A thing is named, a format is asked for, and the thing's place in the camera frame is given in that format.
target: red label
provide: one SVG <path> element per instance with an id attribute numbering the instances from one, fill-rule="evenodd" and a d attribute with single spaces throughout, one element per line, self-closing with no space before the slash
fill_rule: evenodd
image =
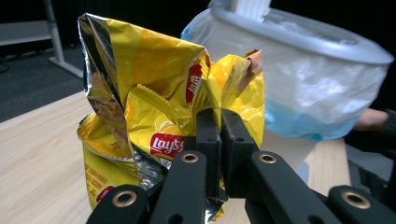
<path id="1" fill-rule="evenodd" d="M 113 190 L 114 188 L 115 188 L 115 187 L 114 187 L 114 186 L 111 186 L 111 185 L 105 187 L 105 188 L 98 194 L 98 196 L 96 197 L 96 202 L 99 203 L 100 201 L 102 201 L 103 197 L 105 197 L 105 195 L 106 195 L 109 191 Z"/>
<path id="2" fill-rule="evenodd" d="M 198 92 L 202 82 L 201 76 L 202 76 L 202 71 L 200 64 L 195 64 L 190 67 L 187 86 L 186 86 L 187 104 L 192 102 L 194 95 Z"/>
<path id="3" fill-rule="evenodd" d="M 183 150 L 184 137 L 166 133 L 155 133 L 150 141 L 150 154 L 163 154 L 174 158 Z"/>

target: wooden table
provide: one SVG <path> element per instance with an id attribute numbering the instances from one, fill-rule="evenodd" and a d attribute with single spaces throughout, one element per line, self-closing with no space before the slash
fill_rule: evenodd
<path id="1" fill-rule="evenodd" d="M 85 223 L 91 213 L 78 123 L 92 108 L 83 92 L 0 123 L 0 223 Z M 349 185 L 342 139 L 320 142 L 305 161 L 308 186 L 327 195 Z M 218 223 L 248 223 L 243 200 Z"/>

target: lay's logo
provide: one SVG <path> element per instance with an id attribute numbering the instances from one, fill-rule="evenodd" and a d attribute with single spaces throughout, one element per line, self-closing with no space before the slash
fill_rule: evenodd
<path id="1" fill-rule="evenodd" d="M 150 154 L 162 154 L 166 159 L 174 158 L 178 152 L 183 150 L 183 145 L 184 136 L 155 133 L 151 136 Z"/>
<path id="2" fill-rule="evenodd" d="M 200 64 L 194 64 L 189 69 L 189 76 L 187 80 L 186 86 L 186 103 L 189 104 L 192 102 L 194 95 L 198 92 L 201 86 L 202 71 Z"/>

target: plastic container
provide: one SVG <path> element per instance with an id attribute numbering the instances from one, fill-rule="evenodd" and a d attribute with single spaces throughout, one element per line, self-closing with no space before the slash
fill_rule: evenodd
<path id="1" fill-rule="evenodd" d="M 205 46 L 213 61 L 262 49 L 265 128 L 288 138 L 347 134 L 393 62 L 367 38 L 273 8 L 257 22 L 213 4 L 186 26 L 182 38 Z"/>

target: lay's chip bag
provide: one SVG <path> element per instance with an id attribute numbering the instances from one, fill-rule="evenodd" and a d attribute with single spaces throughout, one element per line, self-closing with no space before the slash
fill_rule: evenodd
<path id="1" fill-rule="evenodd" d="M 116 186 L 150 189 L 162 181 L 163 168 L 195 136 L 195 114 L 203 109 L 213 108 L 217 121 L 221 108 L 237 112 L 261 144 L 263 79 L 253 60 L 259 50 L 213 63 L 203 46 L 123 21 L 84 14 L 78 29 L 94 109 L 78 127 L 92 208 Z M 207 213 L 220 217 L 222 210 Z"/>

